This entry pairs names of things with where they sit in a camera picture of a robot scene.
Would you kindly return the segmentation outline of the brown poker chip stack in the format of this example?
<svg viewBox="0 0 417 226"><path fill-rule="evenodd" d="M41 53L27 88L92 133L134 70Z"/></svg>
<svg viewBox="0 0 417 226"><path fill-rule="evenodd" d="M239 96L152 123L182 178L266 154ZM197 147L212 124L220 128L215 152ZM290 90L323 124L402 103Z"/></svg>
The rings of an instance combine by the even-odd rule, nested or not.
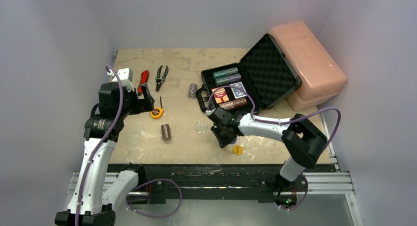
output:
<svg viewBox="0 0 417 226"><path fill-rule="evenodd" d="M171 131L169 124L161 125L161 135L164 141L169 141L171 139Z"/></svg>

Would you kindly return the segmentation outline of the blue playing card deck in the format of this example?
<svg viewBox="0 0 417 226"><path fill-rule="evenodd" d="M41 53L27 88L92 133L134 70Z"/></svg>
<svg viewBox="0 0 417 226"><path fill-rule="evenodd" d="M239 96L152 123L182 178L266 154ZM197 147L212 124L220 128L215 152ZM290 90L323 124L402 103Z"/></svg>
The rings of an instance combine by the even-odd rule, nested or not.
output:
<svg viewBox="0 0 417 226"><path fill-rule="evenodd" d="M246 97L246 90L242 82L230 84L235 99Z"/></svg>

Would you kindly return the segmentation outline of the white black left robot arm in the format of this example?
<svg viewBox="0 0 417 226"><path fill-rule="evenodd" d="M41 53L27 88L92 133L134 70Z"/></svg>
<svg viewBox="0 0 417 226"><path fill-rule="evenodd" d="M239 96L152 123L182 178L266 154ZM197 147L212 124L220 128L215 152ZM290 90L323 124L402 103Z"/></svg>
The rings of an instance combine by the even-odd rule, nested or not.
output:
<svg viewBox="0 0 417 226"><path fill-rule="evenodd" d="M141 191L146 177L140 172L143 167L121 171L121 180L109 188L110 195L103 195L105 177L110 157L124 128L124 119L131 114L150 112L154 106L147 84L141 85L143 98L138 98L135 89L108 82L101 86L99 102L93 106L84 128L84 156L79 179L70 203L65 211L55 216L57 226L112 226L115 223L115 208L127 188Z"/></svg>

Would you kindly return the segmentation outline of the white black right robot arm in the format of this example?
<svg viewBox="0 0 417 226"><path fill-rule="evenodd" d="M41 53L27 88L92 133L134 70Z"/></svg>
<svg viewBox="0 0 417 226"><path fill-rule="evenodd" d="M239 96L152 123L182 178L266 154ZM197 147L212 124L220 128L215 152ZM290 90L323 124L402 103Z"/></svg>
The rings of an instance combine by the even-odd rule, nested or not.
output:
<svg viewBox="0 0 417 226"><path fill-rule="evenodd" d="M315 167L328 142L327 137L301 114L285 119L266 118L249 113L231 114L218 107L206 111L206 116L213 122L211 130L221 148L238 136L258 136L282 142L290 154L276 177L276 184L282 190L294 186L305 169Z"/></svg>

